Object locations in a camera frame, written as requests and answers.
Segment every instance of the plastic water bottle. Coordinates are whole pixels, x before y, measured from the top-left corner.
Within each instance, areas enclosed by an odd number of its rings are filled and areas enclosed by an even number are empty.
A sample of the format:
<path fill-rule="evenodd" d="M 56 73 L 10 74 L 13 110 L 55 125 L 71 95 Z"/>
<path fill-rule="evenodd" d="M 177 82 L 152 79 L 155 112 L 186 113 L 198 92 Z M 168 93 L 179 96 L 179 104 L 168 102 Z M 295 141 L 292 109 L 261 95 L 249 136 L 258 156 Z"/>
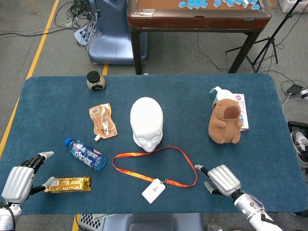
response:
<path fill-rule="evenodd" d="M 107 157 L 105 155 L 87 146 L 83 142 L 67 138 L 64 141 L 64 145 L 74 157 L 78 158 L 94 170 L 101 170 L 106 164 Z"/>

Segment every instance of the white badge card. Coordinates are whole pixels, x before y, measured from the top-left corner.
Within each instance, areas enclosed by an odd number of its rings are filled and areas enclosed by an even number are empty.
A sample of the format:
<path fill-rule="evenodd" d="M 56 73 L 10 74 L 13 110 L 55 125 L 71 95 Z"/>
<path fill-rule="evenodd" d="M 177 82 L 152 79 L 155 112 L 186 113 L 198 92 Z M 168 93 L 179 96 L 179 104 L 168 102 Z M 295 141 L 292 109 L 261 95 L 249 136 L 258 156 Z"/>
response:
<path fill-rule="evenodd" d="M 165 185 L 159 180 L 155 179 L 153 182 L 142 192 L 143 197 L 150 203 L 165 190 Z"/>

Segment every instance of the silver robot hand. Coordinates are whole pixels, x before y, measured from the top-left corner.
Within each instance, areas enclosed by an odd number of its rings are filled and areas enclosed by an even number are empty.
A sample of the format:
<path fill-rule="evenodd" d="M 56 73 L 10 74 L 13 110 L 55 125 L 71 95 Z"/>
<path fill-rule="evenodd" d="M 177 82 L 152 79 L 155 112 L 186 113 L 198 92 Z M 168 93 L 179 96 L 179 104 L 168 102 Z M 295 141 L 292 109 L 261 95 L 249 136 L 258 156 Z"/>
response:
<path fill-rule="evenodd" d="M 54 177 L 50 177 L 44 184 L 33 188 L 37 170 L 44 160 L 52 156 L 53 152 L 39 153 L 34 158 L 24 161 L 20 166 L 12 168 L 1 195 L 5 202 L 0 203 L 0 231 L 15 230 L 22 212 L 20 204 L 29 195 L 45 190 L 52 184 Z"/>
<path fill-rule="evenodd" d="M 207 190 L 211 194 L 231 196 L 234 205 L 246 216 L 256 231 L 284 231 L 269 217 L 264 205 L 258 199 L 241 190 L 241 182 L 227 166 L 221 165 L 210 171 L 201 165 L 194 167 L 206 174 L 217 187 L 214 189 L 209 182 L 205 181 Z"/>

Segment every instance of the blue bottle cap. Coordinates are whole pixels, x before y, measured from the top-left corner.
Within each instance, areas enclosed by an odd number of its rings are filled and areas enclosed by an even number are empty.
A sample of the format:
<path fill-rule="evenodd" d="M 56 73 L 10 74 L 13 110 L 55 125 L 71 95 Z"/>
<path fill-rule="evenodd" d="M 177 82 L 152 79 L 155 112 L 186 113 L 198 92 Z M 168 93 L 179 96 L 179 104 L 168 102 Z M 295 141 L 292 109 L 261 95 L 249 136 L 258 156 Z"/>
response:
<path fill-rule="evenodd" d="M 73 139 L 72 138 L 67 138 L 65 141 L 64 141 L 64 145 L 66 147 L 68 147 L 68 144 L 72 141 Z"/>

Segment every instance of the black jar lid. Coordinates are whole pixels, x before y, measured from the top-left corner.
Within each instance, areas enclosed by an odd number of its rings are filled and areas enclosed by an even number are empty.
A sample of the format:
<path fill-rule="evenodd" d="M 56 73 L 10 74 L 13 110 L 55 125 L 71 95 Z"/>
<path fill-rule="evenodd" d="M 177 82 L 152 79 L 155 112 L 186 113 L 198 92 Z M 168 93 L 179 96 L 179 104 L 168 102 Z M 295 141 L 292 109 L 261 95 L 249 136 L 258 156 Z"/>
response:
<path fill-rule="evenodd" d="M 97 83 L 98 81 L 100 81 L 100 74 L 97 71 L 91 71 L 87 74 L 87 80 L 90 83 Z"/>

